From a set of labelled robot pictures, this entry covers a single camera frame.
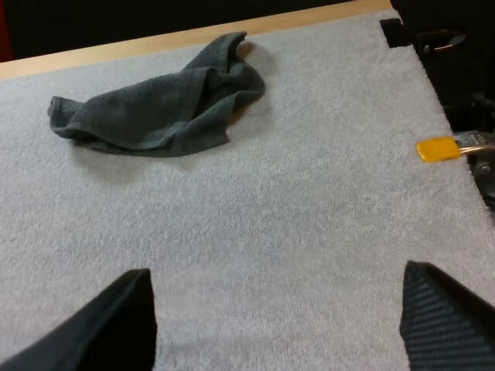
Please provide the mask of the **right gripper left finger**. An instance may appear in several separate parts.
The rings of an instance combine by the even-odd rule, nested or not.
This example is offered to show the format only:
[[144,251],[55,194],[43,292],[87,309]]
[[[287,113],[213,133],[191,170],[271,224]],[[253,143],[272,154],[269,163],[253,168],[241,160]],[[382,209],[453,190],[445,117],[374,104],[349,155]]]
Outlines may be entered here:
[[151,271],[125,272],[2,370],[152,370],[157,322]]

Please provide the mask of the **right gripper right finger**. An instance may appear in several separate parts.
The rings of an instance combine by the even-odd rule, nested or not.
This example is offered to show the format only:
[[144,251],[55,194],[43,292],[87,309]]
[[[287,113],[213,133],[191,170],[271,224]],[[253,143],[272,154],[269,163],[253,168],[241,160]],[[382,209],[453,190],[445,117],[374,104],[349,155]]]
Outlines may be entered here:
[[494,369],[494,306],[433,264],[407,262],[399,332],[411,370]]

